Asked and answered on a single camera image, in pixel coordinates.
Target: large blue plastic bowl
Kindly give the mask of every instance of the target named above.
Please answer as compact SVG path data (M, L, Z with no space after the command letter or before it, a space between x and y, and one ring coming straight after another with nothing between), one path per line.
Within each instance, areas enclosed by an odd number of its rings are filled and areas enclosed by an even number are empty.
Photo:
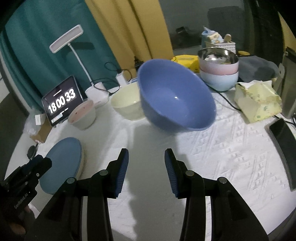
M167 131L201 131L216 116L216 105L205 83L175 62L152 59L138 71L141 104L146 117Z

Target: yellow package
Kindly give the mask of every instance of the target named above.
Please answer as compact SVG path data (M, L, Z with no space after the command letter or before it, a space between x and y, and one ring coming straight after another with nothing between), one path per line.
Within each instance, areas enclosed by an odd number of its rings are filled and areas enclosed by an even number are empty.
M200 63L196 55L178 55L171 60L192 70L194 73L200 72Z
M234 100L250 123L281 112L281 98L272 88L272 81L253 80L235 85Z

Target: clock display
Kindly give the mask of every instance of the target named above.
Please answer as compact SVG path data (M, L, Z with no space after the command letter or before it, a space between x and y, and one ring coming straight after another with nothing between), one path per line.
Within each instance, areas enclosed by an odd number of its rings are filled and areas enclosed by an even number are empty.
M68 118L83 99L74 76L70 76L42 98L43 108L52 126Z

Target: blue plate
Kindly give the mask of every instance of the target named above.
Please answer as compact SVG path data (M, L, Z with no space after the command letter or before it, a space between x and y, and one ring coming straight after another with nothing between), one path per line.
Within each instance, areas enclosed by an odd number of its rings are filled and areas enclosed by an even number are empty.
M52 167L40 178L42 190L54 194L69 178L76 177L82 159L82 146L78 139L68 137L55 144L46 157Z
M145 62L138 71L146 117L167 131L201 131L216 117L216 105L205 83L191 70L164 59Z

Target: teal curtain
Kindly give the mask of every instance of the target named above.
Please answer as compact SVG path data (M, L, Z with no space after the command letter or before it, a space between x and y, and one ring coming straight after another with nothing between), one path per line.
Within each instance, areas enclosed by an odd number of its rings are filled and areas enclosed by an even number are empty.
M41 98L70 75L85 91L90 82L68 46L53 54L57 38L80 24L84 33L71 44L92 80L107 89L117 86L116 72L106 62L119 65L84 0L26 0L0 35L4 62L29 106L42 109Z

